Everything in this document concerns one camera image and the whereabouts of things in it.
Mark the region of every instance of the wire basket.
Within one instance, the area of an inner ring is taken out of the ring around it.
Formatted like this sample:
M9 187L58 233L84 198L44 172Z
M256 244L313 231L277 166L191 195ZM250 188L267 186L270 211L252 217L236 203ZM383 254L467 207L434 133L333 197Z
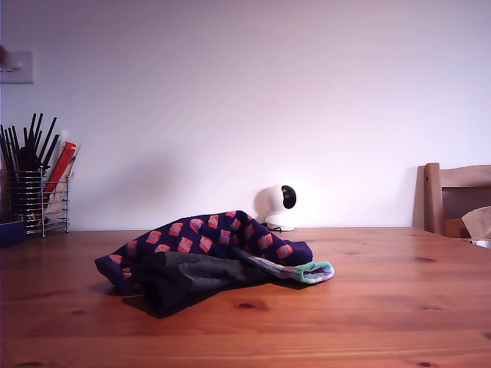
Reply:
M26 234L42 237L55 229L68 232L68 176L52 182L45 175L42 168L7 173L10 213L24 223Z

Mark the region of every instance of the metal utensil caddy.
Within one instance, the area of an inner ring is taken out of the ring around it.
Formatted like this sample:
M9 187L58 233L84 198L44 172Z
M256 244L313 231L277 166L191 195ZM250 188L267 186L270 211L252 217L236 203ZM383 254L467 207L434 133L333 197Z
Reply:
M68 176L50 182L45 175L42 167L38 171L7 173L10 213L22 220L26 234L41 234L43 238L50 230L68 232ZM48 184L54 184L54 190L46 193Z

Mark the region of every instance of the white security camera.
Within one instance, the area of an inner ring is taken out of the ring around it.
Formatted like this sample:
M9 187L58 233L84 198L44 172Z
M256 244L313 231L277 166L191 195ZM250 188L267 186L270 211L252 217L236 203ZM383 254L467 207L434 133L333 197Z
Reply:
M291 186L278 184L269 190L269 207L265 223L269 230L290 232L295 228L288 211L295 206L297 195Z

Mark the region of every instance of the wood grain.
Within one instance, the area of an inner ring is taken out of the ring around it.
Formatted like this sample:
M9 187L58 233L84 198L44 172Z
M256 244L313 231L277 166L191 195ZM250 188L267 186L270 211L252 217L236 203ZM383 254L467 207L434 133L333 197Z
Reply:
M424 229L438 235L445 231L440 164L427 163L424 167Z
M222 291L158 319L94 267L141 233L1 250L2 366L491 366L489 249L413 228L297 229L282 237L306 240L332 280Z
M491 187L491 165L464 166L440 170L444 188Z

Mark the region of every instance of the patterned sock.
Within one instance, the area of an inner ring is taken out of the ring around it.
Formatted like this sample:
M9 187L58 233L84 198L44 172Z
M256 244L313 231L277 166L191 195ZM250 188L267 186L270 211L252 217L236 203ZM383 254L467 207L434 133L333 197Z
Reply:
M312 251L304 241L282 240L244 211L231 211L171 222L96 259L95 263L115 286L127 289L131 277L128 268L159 251L235 259L234 247L279 265L297 266L312 261Z

